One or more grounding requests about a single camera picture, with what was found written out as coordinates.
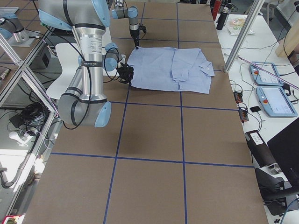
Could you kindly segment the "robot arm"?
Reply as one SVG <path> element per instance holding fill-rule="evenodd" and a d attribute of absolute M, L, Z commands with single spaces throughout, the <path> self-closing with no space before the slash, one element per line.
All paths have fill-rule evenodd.
<path fill-rule="evenodd" d="M 114 9 L 112 10 L 112 17 L 114 19 L 128 19 L 129 32 L 134 41 L 135 48 L 139 49 L 140 32 L 147 33 L 144 25 L 139 23 L 138 9 L 135 6 L 128 7 L 124 0 L 116 0 Z"/>
<path fill-rule="evenodd" d="M 41 0 L 40 21 L 50 27 L 72 31 L 79 50 L 79 67 L 58 102 L 58 113 L 69 129 L 78 126 L 105 127 L 111 103 L 103 92 L 103 72 L 117 70 L 120 81 L 129 84 L 133 67 L 126 64 L 114 43 L 102 54 L 102 36 L 110 25 L 105 0 Z"/>

